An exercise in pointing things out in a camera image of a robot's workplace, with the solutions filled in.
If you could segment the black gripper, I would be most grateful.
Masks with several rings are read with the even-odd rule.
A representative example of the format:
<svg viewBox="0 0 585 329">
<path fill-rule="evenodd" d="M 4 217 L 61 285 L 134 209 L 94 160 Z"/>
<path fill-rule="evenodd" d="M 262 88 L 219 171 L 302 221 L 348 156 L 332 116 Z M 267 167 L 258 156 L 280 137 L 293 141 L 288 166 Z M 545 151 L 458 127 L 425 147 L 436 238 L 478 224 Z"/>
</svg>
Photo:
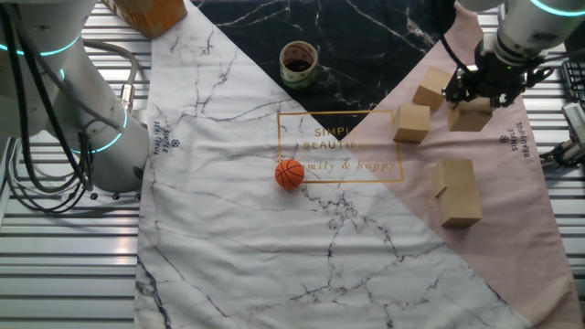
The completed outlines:
<svg viewBox="0 0 585 329">
<path fill-rule="evenodd" d="M 474 51 L 475 69 L 457 69 L 443 98 L 452 104 L 469 101 L 471 95 L 491 98 L 493 109 L 507 108 L 528 88 L 534 86 L 534 72 L 542 55 L 526 57 L 503 44 L 497 34 L 485 34 Z"/>
</svg>

